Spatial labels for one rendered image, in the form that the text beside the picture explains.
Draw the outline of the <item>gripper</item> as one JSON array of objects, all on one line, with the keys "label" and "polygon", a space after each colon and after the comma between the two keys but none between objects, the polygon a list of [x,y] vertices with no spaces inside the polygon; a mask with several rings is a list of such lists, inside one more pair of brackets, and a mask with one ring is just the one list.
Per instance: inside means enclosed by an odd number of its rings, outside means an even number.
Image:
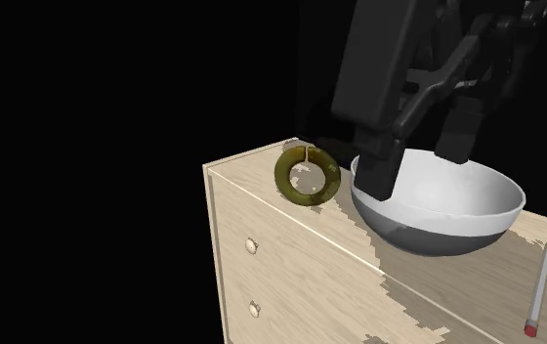
[{"label": "gripper", "polygon": [[331,107],[356,126],[356,187],[391,197],[406,139],[462,76],[435,155],[466,163],[484,119],[521,84],[546,17],[547,0],[357,0]]}]

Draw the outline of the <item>white bowl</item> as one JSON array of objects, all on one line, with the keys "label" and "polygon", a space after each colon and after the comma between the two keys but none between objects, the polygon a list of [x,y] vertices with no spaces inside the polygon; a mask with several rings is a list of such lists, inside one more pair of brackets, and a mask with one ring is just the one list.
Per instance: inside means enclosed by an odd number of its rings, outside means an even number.
[{"label": "white bowl", "polygon": [[469,160],[407,149],[392,196],[380,201],[351,183],[364,223],[387,243],[418,255],[454,256],[484,248],[510,229],[526,205],[522,188]]}]

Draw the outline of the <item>light wooden chest of drawers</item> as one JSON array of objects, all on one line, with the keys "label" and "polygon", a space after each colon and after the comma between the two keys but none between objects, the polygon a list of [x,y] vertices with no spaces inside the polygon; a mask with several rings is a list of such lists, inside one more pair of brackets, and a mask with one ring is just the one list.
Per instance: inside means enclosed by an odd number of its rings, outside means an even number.
[{"label": "light wooden chest of drawers", "polygon": [[547,283],[524,326],[547,218],[523,212],[495,243],[428,257],[373,233],[348,185],[288,202],[274,164],[296,139],[204,165],[224,344],[547,344]]}]

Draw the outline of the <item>grey pencil with red end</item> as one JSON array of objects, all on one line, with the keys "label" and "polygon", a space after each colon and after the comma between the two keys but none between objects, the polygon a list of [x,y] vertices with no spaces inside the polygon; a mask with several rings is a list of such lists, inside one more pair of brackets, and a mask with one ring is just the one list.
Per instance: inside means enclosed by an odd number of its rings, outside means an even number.
[{"label": "grey pencil with red end", "polygon": [[547,242],[543,247],[541,265],[534,285],[532,298],[529,304],[524,334],[530,338],[537,335],[540,312],[542,309],[545,289],[547,283]]}]

